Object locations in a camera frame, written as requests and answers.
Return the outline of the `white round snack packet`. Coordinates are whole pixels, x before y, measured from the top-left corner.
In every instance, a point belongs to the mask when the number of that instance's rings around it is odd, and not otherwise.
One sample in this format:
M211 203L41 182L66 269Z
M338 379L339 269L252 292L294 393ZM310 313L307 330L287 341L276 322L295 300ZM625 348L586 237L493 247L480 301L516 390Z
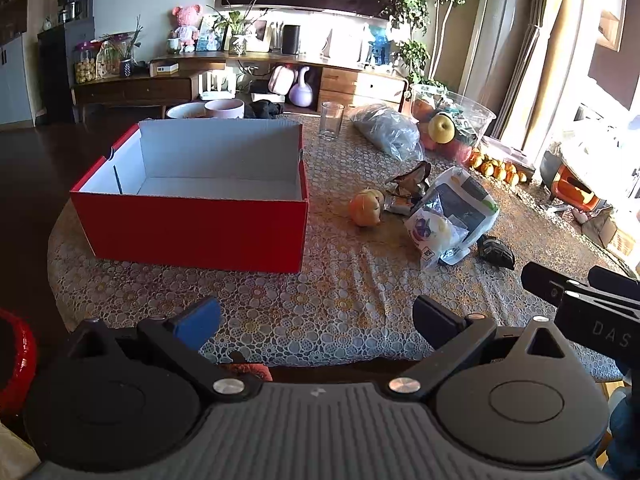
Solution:
M406 222L406 231L420 252L422 269L428 269L455 248L469 233L431 209L417 210Z

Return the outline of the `black snack bar wrapper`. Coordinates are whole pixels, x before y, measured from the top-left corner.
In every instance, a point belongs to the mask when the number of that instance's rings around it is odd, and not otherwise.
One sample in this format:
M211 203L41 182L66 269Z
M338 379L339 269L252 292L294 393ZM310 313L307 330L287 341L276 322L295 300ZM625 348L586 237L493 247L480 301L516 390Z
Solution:
M478 256L498 268L513 270L515 256L510 247L492 235L483 234L477 241Z

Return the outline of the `grey white plastic bag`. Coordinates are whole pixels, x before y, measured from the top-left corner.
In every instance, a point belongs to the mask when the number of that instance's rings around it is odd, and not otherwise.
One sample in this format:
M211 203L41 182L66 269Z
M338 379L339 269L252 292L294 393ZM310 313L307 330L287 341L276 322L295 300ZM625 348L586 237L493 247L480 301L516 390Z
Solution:
M458 228L466 229L465 237L439 259L448 266L454 266L469 255L480 237L494 226L500 211L492 196L468 170L461 167L451 167L442 172L420 206L433 209Z

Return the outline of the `dark foil snack bag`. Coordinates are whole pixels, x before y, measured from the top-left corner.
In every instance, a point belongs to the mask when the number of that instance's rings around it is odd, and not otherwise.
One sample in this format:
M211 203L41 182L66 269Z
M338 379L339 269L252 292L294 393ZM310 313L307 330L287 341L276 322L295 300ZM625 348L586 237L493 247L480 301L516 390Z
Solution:
M431 170L432 165L422 160L405 174L388 179L385 182L384 210L410 217L431 186L428 182Z

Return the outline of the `yellow chick toy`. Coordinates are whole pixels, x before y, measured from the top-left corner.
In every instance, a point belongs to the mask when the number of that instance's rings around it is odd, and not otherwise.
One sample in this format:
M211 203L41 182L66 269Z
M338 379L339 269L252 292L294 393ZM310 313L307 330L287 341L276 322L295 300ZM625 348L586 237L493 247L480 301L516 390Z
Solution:
M365 188L358 192L349 202L348 210L352 222L356 226L370 228L381 222L384 195L374 188Z

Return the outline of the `red cardboard box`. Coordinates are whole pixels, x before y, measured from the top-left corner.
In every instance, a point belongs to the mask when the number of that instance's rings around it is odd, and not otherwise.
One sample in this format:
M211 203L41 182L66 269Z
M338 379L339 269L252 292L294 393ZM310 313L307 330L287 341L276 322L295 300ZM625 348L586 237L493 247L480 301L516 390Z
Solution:
M309 192L289 119L152 119L129 129L70 198L94 255L296 273Z

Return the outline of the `pile of tangerines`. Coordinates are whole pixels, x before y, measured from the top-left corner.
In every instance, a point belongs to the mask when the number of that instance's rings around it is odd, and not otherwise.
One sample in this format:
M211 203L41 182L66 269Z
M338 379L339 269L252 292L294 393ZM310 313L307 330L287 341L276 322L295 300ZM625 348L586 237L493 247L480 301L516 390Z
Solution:
M466 161L466 166L479 172L487 179L493 178L496 181L512 186L512 188L519 184L526 184L530 180L524 169L514 164L514 162L492 158L480 150L471 152L469 159Z

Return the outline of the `clear plastic bag of contents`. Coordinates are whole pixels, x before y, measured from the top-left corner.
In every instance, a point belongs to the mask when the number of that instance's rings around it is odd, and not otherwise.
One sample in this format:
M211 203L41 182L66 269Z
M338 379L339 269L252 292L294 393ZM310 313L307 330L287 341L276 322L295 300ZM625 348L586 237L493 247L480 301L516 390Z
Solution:
M386 104L355 107L349 120L378 150L398 162L420 162L424 159L420 132L409 117Z

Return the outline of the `yellow apple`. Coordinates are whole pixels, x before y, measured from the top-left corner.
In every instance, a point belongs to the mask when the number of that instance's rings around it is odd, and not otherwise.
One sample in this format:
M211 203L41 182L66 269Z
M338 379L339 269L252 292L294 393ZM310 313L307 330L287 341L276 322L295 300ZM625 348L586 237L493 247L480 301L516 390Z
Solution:
M435 143L448 144L454 140L456 127L449 115L440 112L435 114L428 122L427 132Z

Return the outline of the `clear fruit bowl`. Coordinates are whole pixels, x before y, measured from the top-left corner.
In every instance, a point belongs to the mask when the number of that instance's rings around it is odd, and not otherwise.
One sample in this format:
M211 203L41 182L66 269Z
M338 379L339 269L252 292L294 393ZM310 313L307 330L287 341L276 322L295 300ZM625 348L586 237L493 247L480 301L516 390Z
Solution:
M466 165L496 115L476 101L431 84L411 87L411 116L423 147L442 158Z

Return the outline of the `white dotted bowl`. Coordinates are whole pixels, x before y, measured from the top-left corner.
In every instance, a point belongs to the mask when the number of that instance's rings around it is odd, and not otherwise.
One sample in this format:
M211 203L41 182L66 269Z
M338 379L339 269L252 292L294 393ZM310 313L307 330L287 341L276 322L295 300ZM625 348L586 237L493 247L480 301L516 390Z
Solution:
M169 119L206 118L205 103L195 101L173 106L166 112L166 117Z

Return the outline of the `pink mug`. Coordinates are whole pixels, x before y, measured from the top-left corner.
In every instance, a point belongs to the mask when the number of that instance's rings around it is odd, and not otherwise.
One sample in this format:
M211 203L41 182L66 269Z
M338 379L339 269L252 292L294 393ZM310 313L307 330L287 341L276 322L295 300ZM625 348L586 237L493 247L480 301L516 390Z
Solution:
M220 119L244 117L245 104L240 99L214 99L205 102L206 115Z

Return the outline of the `black cloth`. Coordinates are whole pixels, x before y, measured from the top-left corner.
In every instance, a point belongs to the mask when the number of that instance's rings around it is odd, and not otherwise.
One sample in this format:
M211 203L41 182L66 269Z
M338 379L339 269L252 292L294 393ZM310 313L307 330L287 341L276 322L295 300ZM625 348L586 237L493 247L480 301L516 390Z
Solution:
M283 104L268 100L258 100L244 106L245 118L274 119L283 114Z

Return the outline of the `clear drinking glass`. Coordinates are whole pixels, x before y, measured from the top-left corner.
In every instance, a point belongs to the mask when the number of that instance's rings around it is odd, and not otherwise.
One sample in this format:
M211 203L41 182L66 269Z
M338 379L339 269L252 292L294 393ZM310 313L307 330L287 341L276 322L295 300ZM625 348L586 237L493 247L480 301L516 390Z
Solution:
M344 105L324 101L320 106L319 134L323 139L335 140L340 134L344 115Z

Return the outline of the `purple vase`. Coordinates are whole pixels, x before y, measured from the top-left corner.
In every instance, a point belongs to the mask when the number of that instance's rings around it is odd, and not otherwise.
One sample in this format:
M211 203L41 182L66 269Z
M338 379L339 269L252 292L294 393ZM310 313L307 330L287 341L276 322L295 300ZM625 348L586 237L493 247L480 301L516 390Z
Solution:
M306 81L308 70L309 66L299 70L297 81L288 92L288 99L297 107L310 107L314 100L314 92Z

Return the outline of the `dark tall cabinet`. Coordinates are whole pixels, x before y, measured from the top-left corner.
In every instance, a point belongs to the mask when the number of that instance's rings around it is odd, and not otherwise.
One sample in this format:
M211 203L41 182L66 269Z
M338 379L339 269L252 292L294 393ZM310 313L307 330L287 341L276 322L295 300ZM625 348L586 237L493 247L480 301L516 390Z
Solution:
M78 122L74 49L94 38L93 0L58 0L58 24L37 36L41 99L49 122Z

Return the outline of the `pink bag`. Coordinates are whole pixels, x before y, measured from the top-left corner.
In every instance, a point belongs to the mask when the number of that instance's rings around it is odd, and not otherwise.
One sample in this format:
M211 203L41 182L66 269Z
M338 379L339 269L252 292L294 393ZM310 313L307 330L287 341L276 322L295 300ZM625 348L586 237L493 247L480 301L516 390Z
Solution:
M278 96L286 96L292 85L296 81L297 72L295 68L287 65L276 66L268 81L268 90L270 93Z

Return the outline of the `wooden tv sideboard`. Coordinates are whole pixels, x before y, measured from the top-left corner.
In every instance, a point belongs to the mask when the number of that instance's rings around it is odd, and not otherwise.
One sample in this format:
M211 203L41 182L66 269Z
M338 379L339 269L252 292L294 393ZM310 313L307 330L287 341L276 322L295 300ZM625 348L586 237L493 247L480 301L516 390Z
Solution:
M386 70L374 70L362 63L331 60L326 56L227 52L172 54L151 61L139 75L97 79L76 84L73 104L81 116L90 106L157 106L161 110L175 104L195 101L202 96L233 98L243 91L238 79L252 79L252 67L263 68L267 79L279 66L298 70L310 68L309 84L314 100L308 106L291 104L291 110L318 112L324 101L347 107L382 102L400 112L409 104L409 84L405 78Z

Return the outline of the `snack jar with purple lid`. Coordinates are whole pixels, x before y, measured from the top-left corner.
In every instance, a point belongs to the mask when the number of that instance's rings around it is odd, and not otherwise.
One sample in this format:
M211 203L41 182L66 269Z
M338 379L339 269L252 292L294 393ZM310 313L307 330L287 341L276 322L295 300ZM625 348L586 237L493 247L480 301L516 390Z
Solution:
M84 41L74 47L74 73L76 84L86 84L96 79L96 56L100 44Z

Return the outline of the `potted tree plant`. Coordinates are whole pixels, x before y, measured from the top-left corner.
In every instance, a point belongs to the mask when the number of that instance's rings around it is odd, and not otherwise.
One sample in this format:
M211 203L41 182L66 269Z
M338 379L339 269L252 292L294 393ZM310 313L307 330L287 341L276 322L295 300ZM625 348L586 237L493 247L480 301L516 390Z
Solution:
M452 10L469 0L390 0L382 17L396 32L394 63L409 84L439 84L439 66Z

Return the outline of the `black speaker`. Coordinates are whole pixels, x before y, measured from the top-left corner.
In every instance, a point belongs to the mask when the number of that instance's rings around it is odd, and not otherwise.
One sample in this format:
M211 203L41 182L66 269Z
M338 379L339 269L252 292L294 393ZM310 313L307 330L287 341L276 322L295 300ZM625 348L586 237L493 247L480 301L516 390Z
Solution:
M281 52L286 55L298 55L300 26L286 24L282 27Z

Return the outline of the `pink teddy bear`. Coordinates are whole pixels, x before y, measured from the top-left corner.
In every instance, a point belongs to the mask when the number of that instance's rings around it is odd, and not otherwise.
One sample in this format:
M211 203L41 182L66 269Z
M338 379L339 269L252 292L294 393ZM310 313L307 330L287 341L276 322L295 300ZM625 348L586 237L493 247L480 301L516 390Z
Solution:
M201 6L191 4L190 6L175 6L171 15L177 20L177 28L174 31L179 40L181 53L193 53L195 44L198 41L198 24L201 23Z

